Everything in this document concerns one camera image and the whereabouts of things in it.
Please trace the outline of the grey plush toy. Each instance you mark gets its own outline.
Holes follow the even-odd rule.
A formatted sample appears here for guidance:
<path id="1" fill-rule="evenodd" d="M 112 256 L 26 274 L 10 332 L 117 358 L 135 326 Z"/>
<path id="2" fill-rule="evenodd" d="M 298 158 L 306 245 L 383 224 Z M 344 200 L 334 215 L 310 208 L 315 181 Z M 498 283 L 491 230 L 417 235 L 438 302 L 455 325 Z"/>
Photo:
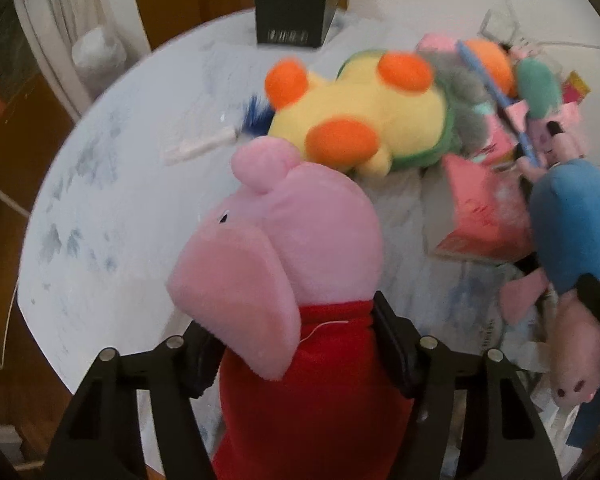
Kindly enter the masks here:
<path id="1" fill-rule="evenodd" d="M 437 81 L 445 88 L 462 151 L 480 152 L 491 139 L 489 118 L 494 113 L 486 87 L 456 53 L 422 51 L 422 57 L 432 65 Z"/>

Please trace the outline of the pink pig plush blue shirt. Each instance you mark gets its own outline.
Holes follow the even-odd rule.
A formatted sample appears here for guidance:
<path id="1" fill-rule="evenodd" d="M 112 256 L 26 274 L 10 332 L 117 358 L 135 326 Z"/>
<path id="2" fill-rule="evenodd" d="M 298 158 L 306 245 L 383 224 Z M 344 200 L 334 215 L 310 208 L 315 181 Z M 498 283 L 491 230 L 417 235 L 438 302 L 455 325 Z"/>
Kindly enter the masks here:
<path id="1" fill-rule="evenodd" d="M 558 296 L 550 346 L 550 388 L 560 406 L 590 402 L 600 388 L 600 323 L 580 303 L 578 278 L 600 280 L 600 170 L 585 159 L 549 170 L 524 168 L 532 189 L 528 211 L 539 266 L 505 284 L 502 317 L 519 323 L 547 289 Z"/>

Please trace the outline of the yellow duck plush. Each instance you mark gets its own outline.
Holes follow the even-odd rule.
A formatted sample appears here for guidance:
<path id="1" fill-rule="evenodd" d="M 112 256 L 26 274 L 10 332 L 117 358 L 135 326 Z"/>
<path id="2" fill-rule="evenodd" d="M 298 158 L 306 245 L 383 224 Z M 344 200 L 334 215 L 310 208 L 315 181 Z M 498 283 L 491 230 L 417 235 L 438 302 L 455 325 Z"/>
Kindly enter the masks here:
<path id="1" fill-rule="evenodd" d="M 308 162 L 385 177 L 460 150 L 449 89 L 416 53 L 361 52 L 334 79 L 285 58 L 266 75 L 264 90 L 274 110 L 268 133 Z"/>

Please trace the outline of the teal pig plush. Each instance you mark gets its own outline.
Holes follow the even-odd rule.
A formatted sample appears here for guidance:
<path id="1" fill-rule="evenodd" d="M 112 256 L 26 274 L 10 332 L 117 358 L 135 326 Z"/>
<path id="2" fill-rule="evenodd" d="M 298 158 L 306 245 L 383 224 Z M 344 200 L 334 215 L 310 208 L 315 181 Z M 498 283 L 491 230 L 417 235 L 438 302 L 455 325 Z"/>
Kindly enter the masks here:
<path id="1" fill-rule="evenodd" d="M 588 147 L 579 105 L 564 101 L 562 88 L 550 68 L 537 58 L 523 58 L 515 74 L 518 96 L 528 107 L 526 130 L 535 151 L 553 166 L 566 157 L 554 147 L 555 139 L 561 138 L 566 141 L 568 154 L 585 158 Z"/>

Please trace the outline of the orange plush toy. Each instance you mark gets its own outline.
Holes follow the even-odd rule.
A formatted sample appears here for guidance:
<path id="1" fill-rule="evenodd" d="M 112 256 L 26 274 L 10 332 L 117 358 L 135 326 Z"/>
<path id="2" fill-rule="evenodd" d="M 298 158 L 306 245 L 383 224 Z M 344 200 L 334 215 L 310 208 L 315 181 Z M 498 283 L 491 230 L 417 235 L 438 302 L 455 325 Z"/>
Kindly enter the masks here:
<path id="1" fill-rule="evenodd" d="M 514 68 L 505 50 L 493 41 L 480 38 L 466 40 L 465 44 L 482 63 L 501 92 L 514 98 L 517 95 Z"/>

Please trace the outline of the pink pig plush red dress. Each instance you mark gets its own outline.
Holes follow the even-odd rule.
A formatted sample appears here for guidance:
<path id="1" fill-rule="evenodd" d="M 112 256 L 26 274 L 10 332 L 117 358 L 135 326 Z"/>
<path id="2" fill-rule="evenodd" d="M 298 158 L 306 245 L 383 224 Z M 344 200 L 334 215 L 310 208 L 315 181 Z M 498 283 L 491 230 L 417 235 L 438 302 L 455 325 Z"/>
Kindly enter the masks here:
<path id="1" fill-rule="evenodd" d="M 382 367 L 376 211 L 355 182 L 264 136 L 230 161 L 238 190 L 166 283 L 222 341 L 221 479 L 385 479 L 412 404 Z"/>

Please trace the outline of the pink tissue pack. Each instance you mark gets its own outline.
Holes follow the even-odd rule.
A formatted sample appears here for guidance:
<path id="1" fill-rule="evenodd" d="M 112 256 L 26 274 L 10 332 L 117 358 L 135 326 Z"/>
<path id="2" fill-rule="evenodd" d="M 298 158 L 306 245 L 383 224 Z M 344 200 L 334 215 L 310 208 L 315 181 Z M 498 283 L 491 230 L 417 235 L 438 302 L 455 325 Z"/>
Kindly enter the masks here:
<path id="1" fill-rule="evenodd" d="M 488 263 L 532 253 L 530 218 L 515 171 L 494 171 L 446 155 L 422 178 L 431 255 Z"/>

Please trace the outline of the white blue brush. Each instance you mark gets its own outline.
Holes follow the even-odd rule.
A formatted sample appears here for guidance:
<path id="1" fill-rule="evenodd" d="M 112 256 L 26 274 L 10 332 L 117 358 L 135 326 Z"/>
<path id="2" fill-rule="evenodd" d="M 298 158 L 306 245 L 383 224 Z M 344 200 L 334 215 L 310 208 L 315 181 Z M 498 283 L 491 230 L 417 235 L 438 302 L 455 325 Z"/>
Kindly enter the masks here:
<path id="1" fill-rule="evenodd" d="M 271 104 L 260 96 L 223 104 L 204 94 L 174 122 L 161 152 L 166 166 L 200 157 L 223 146 L 266 136 L 274 118 Z"/>

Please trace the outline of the black speaker box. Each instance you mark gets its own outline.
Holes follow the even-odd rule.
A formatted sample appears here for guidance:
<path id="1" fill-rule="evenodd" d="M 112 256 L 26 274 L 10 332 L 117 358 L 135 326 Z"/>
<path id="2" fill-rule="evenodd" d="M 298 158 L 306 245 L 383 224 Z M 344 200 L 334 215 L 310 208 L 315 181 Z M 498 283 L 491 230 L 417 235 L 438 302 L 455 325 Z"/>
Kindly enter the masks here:
<path id="1" fill-rule="evenodd" d="M 254 0 L 257 42 L 318 49 L 337 4 L 338 0 Z"/>

